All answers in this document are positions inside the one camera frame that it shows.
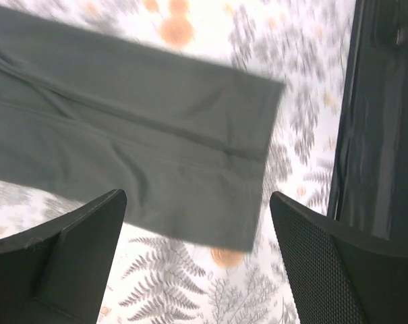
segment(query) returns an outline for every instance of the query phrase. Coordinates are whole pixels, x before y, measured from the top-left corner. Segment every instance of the black fabric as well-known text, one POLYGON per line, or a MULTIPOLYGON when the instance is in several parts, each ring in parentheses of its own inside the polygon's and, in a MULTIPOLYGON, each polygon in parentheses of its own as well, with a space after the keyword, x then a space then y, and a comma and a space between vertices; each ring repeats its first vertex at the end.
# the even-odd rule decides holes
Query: black fabric
POLYGON ((406 5, 357 0, 327 215, 408 248, 406 5))
POLYGON ((251 250, 280 83, 0 7, 0 180, 251 250))
POLYGON ((0 240, 0 324, 94 324, 127 199, 113 190, 0 240))
POLYGON ((279 192, 270 207, 301 324, 408 324, 408 249, 279 192))

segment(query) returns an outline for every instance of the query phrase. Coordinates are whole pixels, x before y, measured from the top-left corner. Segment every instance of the gray pants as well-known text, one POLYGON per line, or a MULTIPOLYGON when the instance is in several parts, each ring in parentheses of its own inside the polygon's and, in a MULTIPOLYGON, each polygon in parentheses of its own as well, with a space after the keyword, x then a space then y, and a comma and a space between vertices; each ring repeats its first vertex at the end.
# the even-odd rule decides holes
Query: gray pants
POLYGON ((250 250, 283 85, 0 7, 0 180, 250 250))

